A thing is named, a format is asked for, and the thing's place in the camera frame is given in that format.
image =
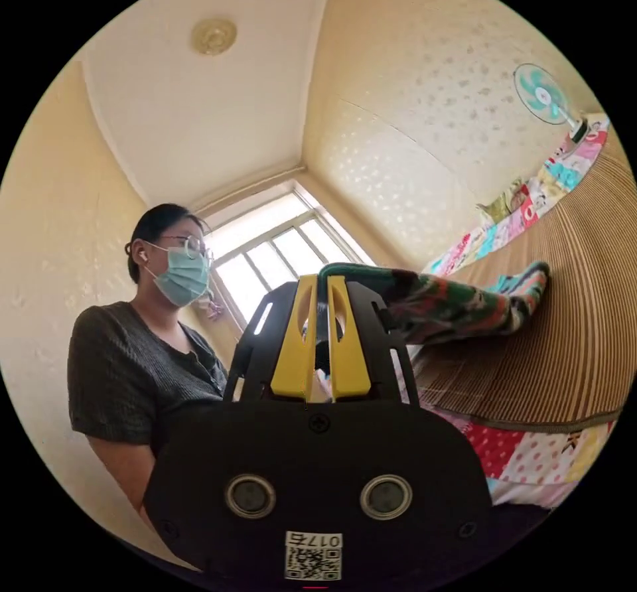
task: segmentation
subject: bamboo mat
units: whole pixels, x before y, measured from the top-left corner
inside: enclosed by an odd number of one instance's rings
[[[534,260],[551,279],[528,325],[422,349],[413,361],[422,402],[544,433],[617,418],[637,372],[637,188],[614,135],[537,223],[449,277],[487,287]]]

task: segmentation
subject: face mask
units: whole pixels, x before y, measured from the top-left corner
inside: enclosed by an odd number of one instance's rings
[[[173,305],[187,307],[208,290],[210,267],[202,254],[192,258],[183,249],[153,246],[168,252],[168,269],[160,275],[155,275],[148,267],[145,269]]]

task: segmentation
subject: yellow bracket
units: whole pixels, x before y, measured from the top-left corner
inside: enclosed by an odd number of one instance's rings
[[[354,320],[344,276],[328,276],[327,297],[332,396],[338,400],[367,395],[372,383],[360,346],[358,327]],[[337,320],[342,331],[340,340],[336,332]]]
[[[303,327],[307,320],[307,333]],[[317,342],[317,276],[302,275],[270,388],[275,395],[307,399],[314,378]]]

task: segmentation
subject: woman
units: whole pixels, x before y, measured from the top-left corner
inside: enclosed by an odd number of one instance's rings
[[[178,320],[208,288],[203,235],[179,205],[148,210],[125,247],[135,297],[83,311],[69,346],[71,426],[148,524],[143,496],[157,453],[192,407],[220,402],[226,385],[206,340]]]

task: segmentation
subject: qr code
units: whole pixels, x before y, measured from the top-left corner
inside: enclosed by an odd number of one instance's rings
[[[342,535],[288,532],[285,578],[297,581],[339,581]]]

